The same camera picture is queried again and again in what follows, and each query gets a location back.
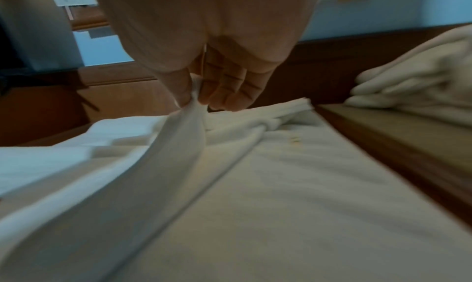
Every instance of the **hand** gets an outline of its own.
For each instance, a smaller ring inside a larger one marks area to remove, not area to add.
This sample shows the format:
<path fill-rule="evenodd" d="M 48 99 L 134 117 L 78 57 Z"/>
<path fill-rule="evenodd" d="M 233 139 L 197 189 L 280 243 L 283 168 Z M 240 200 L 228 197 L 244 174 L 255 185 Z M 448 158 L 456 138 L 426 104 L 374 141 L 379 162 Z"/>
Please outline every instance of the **hand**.
<path fill-rule="evenodd" d="M 306 27 L 317 0 L 98 0 L 125 51 L 182 107 L 206 45 L 199 101 L 247 108 Z"/>

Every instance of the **white fabric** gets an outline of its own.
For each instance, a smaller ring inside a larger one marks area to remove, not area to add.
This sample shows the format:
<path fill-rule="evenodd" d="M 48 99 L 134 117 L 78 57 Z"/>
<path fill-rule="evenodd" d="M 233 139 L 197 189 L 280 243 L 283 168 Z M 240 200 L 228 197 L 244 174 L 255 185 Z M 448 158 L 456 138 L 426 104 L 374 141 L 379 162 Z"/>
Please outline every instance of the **white fabric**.
<path fill-rule="evenodd" d="M 472 26 L 448 31 L 357 77 L 346 105 L 472 126 Z"/>
<path fill-rule="evenodd" d="M 193 102 L 2 149 L 31 184 L 0 203 L 0 281 L 469 281 L 470 234 L 310 110 Z"/>

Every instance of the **wooden bed frame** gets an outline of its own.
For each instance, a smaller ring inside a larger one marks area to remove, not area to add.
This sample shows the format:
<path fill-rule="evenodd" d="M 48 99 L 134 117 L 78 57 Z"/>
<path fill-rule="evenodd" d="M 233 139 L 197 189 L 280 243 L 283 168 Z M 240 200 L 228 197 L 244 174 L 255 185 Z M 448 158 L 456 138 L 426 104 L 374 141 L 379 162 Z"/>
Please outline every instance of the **wooden bed frame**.
<path fill-rule="evenodd" d="M 275 71 L 266 90 L 253 107 L 300 97 L 310 98 L 313 105 L 341 103 L 349 96 L 354 78 L 360 72 L 392 61 L 415 46 L 458 26 L 461 25 L 300 43 Z M 85 132 L 91 123 L 101 119 L 166 115 L 177 109 L 164 87 L 134 62 L 84 67 L 77 71 L 46 74 L 38 78 L 53 84 L 53 89 L 60 88 L 63 98 L 69 95 L 67 100 L 42 108 L 47 111 L 65 107 L 63 113 L 45 120 L 50 122 L 46 127 L 54 127 L 56 132 L 52 133 L 48 129 L 36 133 L 36 138 L 30 133 L 34 128 L 28 129 L 29 133 L 24 132 L 31 118 L 25 115 L 37 115 L 35 106 L 44 106 L 44 103 L 39 104 L 41 98 L 30 97 L 28 108 L 21 109 L 19 115 L 2 116 L 7 119 L 5 123 L 16 120 L 22 125 L 17 125 L 16 128 L 3 126 L 1 130 L 10 131 L 7 134 L 2 132 L 2 138 L 14 136 L 16 143 L 2 139 L 0 145 L 15 145 L 22 140 L 29 141 L 25 144 L 27 146 L 50 146 Z M 6 102 L 12 104 L 11 100 L 0 98 L 0 111 L 5 111 Z M 82 106 L 82 110 L 77 111 L 77 106 Z M 323 108 L 318 107 L 316 110 L 361 149 L 402 175 L 413 186 L 472 227 L 472 176 L 469 173 Z"/>

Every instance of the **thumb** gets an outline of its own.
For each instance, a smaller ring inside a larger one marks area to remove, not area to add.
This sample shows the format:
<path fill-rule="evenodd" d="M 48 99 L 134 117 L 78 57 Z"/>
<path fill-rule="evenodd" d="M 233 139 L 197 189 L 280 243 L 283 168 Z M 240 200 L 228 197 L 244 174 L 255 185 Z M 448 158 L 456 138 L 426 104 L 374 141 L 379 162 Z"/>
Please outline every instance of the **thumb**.
<path fill-rule="evenodd" d="M 153 74 L 171 92 L 180 108 L 190 102 L 192 99 L 192 78 L 188 68 L 166 73 L 153 71 Z"/>

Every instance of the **wooden shelf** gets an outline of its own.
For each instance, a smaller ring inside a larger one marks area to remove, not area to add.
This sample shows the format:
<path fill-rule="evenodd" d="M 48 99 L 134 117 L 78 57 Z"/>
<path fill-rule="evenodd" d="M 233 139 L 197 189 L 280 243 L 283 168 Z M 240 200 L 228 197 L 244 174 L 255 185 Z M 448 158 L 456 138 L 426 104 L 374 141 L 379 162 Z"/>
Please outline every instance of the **wooden shelf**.
<path fill-rule="evenodd" d="M 109 26 L 105 14 L 98 6 L 64 7 L 73 31 Z"/>

